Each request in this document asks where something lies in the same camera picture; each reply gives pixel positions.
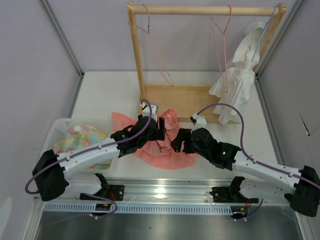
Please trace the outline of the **pink pleated skirt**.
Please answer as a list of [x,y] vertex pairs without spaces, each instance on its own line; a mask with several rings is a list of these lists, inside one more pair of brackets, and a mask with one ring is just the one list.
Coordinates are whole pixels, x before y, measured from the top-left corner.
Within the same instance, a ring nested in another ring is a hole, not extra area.
[[[115,141],[124,140],[136,135],[148,121],[148,117],[139,117],[137,120],[133,120],[118,112],[113,112],[111,116],[113,122],[113,133],[111,136],[114,137]],[[174,152],[171,147],[171,142],[176,138],[180,129],[176,111],[174,109],[167,109],[159,114],[158,117],[163,117],[165,120],[165,140],[145,141],[139,135],[130,141],[119,144],[119,156],[123,157],[134,154],[150,166],[166,170],[177,170],[194,166],[198,157],[195,153]]]

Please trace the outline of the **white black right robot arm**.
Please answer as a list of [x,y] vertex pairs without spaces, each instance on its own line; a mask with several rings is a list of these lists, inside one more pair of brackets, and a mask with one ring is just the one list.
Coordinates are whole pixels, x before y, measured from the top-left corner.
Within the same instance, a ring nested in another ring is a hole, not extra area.
[[258,178],[235,178],[237,184],[228,189],[228,196],[234,202],[243,198],[264,199],[288,204],[294,211],[307,217],[317,216],[320,178],[310,166],[299,169],[256,158],[236,145],[218,142],[205,128],[181,128],[170,145],[175,152],[198,154],[219,169]]

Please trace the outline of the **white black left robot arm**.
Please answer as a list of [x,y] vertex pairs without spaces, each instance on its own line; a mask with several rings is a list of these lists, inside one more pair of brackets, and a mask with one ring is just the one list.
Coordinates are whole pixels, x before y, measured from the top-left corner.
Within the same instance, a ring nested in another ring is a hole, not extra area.
[[108,196],[109,188],[101,175],[96,174],[96,179],[89,181],[75,181],[72,176],[84,168],[133,154],[148,142],[164,140],[165,133],[164,118],[155,120],[140,115],[134,125],[114,132],[92,147],[60,154],[47,150],[32,171],[37,194],[42,201],[48,202],[74,189],[77,193],[103,200]]

